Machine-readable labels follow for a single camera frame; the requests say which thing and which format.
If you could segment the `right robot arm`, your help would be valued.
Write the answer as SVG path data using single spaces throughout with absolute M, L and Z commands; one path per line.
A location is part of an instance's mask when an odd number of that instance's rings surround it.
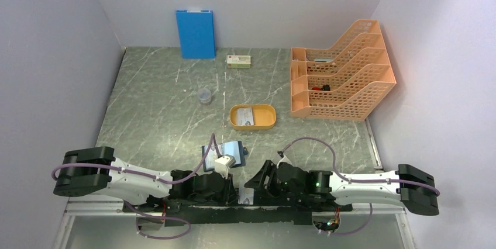
M 267 160 L 244 187 L 253 190 L 257 206 L 330 212 L 366 203 L 398 206 L 421 216 L 439 214 L 434 177 L 409 164 L 383 173 L 338 174 Z

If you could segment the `blue card holder wallet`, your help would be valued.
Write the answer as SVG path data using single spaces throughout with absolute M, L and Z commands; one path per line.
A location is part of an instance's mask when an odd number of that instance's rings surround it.
M 221 144 L 223 144 L 223 155 L 231 155 L 236 159 L 236 163 L 232 168 L 244 167 L 246 165 L 246 156 L 249 152 L 242 141 L 230 141 Z

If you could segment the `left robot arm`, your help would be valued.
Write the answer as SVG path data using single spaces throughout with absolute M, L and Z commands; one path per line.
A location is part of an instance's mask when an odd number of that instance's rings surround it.
M 157 210 L 162 202 L 186 205 L 229 205 L 237 200 L 230 169 L 242 162 L 240 153 L 202 148 L 204 174 L 195 171 L 153 171 L 137 167 L 114 156 L 111 147 L 69 151 L 62 166 L 53 171 L 53 193 L 63 197 L 90 194 L 112 196 L 146 211 Z

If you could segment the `white VIP credit card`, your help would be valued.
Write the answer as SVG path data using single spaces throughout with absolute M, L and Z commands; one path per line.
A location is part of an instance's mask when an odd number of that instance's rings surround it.
M 236 124 L 238 126 L 253 126 L 254 117 L 252 107 L 243 107 L 236 110 Z

